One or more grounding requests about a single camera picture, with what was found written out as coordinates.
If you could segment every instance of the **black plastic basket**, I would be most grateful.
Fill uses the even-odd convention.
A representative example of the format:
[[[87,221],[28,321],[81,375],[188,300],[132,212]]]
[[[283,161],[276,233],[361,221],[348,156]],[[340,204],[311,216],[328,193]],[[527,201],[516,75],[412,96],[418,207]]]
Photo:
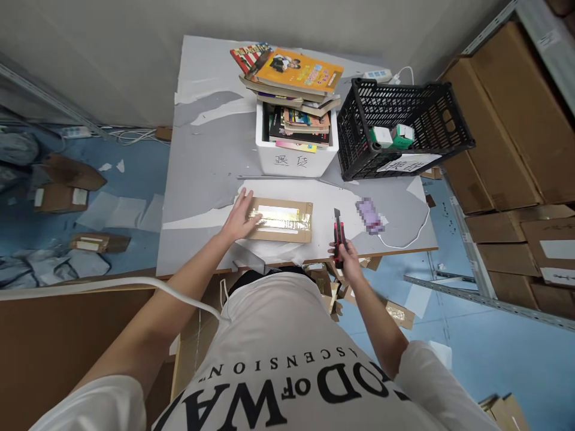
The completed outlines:
[[[382,148],[372,142],[369,127],[411,126],[414,143],[404,151]],[[424,86],[378,84],[376,80],[352,79],[352,87],[337,116],[341,177],[382,178],[417,175],[432,166],[475,147],[450,83]],[[440,154],[412,171],[382,171],[379,168],[402,154]]]

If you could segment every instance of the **hand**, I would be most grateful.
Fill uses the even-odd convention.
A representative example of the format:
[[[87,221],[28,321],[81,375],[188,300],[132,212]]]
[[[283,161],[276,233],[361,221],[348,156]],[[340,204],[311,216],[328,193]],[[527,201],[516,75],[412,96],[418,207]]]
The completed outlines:
[[[329,243],[332,247],[335,246],[334,242]],[[361,266],[359,265],[358,252],[355,250],[351,241],[347,241],[347,247],[349,251],[346,250],[343,244],[340,244],[339,252],[340,258],[343,260],[343,276],[352,284],[357,284],[359,281],[364,279],[364,275],[361,272]],[[332,253],[335,250],[330,248],[328,253]]]
[[[247,209],[252,201],[253,190],[246,196],[246,188],[243,187],[240,191],[238,199],[235,200],[234,207],[229,213],[226,223],[223,225],[220,234],[223,235],[229,242],[237,241],[238,239],[244,238],[256,224],[262,219],[262,214],[256,215],[256,217],[246,221]]]

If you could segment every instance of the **electrical outlet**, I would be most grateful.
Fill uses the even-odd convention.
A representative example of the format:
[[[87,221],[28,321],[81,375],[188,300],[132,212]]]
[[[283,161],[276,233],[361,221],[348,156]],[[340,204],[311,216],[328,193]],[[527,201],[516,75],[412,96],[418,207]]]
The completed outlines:
[[[90,138],[92,133],[87,127],[76,126],[60,129],[60,136],[66,139]]]

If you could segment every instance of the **purple object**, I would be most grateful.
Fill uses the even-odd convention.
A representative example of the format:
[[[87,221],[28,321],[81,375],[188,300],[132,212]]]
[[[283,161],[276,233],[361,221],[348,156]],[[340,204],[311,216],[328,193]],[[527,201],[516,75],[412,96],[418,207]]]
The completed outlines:
[[[359,215],[364,221],[367,232],[370,235],[377,235],[378,233],[385,231],[385,226],[377,214],[373,201],[370,198],[363,198],[361,201],[356,202],[355,206],[357,207]]]

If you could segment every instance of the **white box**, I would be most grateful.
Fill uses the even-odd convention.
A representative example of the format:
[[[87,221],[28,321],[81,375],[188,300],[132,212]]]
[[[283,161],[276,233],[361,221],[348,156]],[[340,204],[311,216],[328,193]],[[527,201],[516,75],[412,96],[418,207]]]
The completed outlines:
[[[329,147],[317,147],[317,152],[315,153],[276,147],[275,142],[263,140],[264,104],[258,101],[256,109],[256,146],[264,175],[307,178],[321,177],[340,149],[337,140],[337,115],[335,110],[331,110],[331,118],[329,121],[331,123],[329,130]]]

